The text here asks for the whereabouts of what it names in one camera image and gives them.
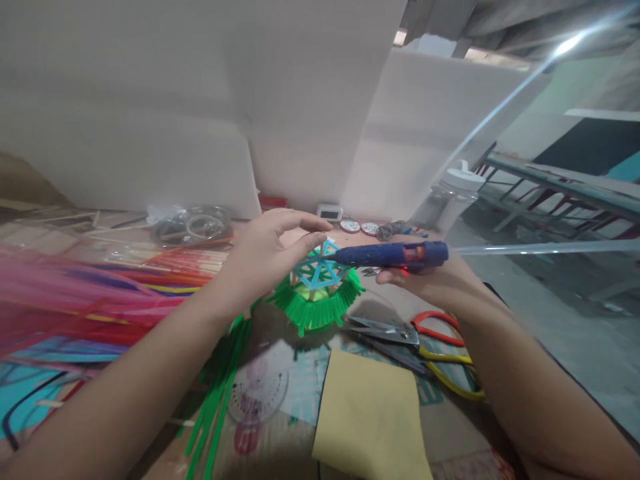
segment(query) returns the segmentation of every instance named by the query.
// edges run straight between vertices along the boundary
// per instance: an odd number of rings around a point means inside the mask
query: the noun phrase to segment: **yellow-handled scissors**
[[[447,362],[457,363],[464,368],[471,371],[472,377],[477,378],[475,369],[473,368],[473,362],[471,358],[464,355],[449,355],[446,353],[434,353],[428,351],[420,343],[420,337],[414,326],[402,326],[392,325],[389,323],[382,323],[374,320],[369,320],[360,317],[349,317],[354,323],[358,323],[362,326],[347,326],[350,332],[354,333],[358,338],[364,340],[370,346],[380,351],[382,354],[393,358],[400,362],[406,368],[412,370],[418,375],[427,376],[429,372],[432,372],[440,382],[442,382],[452,392],[460,395],[462,398],[472,401],[483,401],[486,399],[484,390],[470,391],[460,388],[454,382],[452,382],[442,371],[434,364],[434,362]],[[386,342],[400,343],[408,347],[414,347],[416,353],[427,360],[426,363],[418,360],[416,356],[403,355],[397,350],[390,348],[387,344],[376,341],[380,339]]]

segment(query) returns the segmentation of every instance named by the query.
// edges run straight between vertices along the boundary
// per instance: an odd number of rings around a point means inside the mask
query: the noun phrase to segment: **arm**
[[[62,406],[3,466],[2,477],[126,476],[173,413],[228,322],[327,238],[309,233],[285,249],[280,235],[298,226],[331,229],[310,213],[284,209],[251,222],[220,274]]]
[[[532,478],[639,477],[640,459],[606,414],[460,257],[427,275],[383,271],[377,282],[406,288],[458,317],[487,398]]]

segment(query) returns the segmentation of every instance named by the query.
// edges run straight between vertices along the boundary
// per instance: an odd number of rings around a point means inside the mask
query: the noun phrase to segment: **white lid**
[[[442,175],[442,181],[448,183],[452,187],[467,190],[478,191],[484,185],[485,179],[481,175],[476,175],[469,170],[469,164],[466,160],[460,159],[461,169],[447,169]]]

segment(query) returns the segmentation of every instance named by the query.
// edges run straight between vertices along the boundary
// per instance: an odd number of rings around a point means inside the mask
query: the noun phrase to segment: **hand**
[[[280,236],[302,227],[308,233],[284,248]],[[216,314],[230,320],[274,288],[311,250],[327,239],[329,222],[311,213],[274,209],[250,222],[225,264],[201,291],[215,296]]]
[[[415,243],[416,237],[394,235],[389,242]],[[402,269],[384,269],[377,278],[380,285],[391,283],[402,287],[426,302],[463,319],[491,316],[495,309],[510,310],[486,288],[482,281],[457,255],[450,256],[442,267],[413,275]]]

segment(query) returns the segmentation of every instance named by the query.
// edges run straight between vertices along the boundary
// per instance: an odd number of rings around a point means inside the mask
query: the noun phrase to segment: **yellow paper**
[[[413,374],[332,351],[312,456],[367,480],[432,480]]]

